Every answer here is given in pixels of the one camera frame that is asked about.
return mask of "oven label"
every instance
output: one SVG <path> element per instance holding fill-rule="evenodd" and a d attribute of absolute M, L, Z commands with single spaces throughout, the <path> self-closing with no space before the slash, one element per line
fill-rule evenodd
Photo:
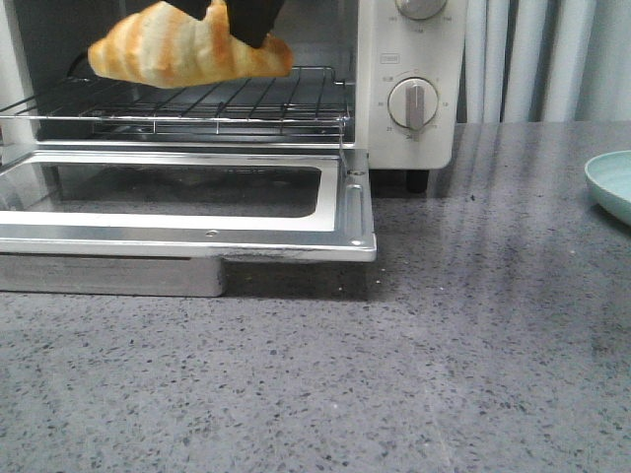
<path fill-rule="evenodd" d="M 401 56 L 395 52 L 384 52 L 380 57 L 382 64 L 398 64 L 401 62 Z"/>

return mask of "croissant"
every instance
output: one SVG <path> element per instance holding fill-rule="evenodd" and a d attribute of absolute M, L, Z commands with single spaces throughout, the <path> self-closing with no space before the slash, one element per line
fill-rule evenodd
<path fill-rule="evenodd" d="M 202 21 L 155 3 L 121 20 L 90 47 L 88 58 L 99 76 L 162 89 L 281 77 L 293 64 L 289 46 L 272 34 L 261 48 L 231 36 L 224 0 L 212 0 Z"/>

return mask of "oven control panel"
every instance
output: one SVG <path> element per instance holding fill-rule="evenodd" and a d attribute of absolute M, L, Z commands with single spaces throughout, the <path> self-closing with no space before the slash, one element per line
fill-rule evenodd
<path fill-rule="evenodd" d="M 366 141 L 373 169 L 451 160 L 466 0 L 372 2 Z"/>

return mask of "gray speckled countertop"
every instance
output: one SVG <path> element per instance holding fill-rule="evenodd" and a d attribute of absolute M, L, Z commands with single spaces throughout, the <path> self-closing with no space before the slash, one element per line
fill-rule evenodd
<path fill-rule="evenodd" d="M 2 472 L 623 472 L 631 123 L 467 126 L 379 176 L 374 264 L 233 264 L 217 300 L 0 294 Z"/>

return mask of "open oven door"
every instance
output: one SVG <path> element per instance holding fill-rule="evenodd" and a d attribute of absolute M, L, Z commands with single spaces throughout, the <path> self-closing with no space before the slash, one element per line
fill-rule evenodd
<path fill-rule="evenodd" d="M 374 260 L 347 95 L 299 68 L 168 92 L 69 79 L 2 108 L 39 131 L 0 168 L 0 289 L 218 296 L 227 259 Z"/>

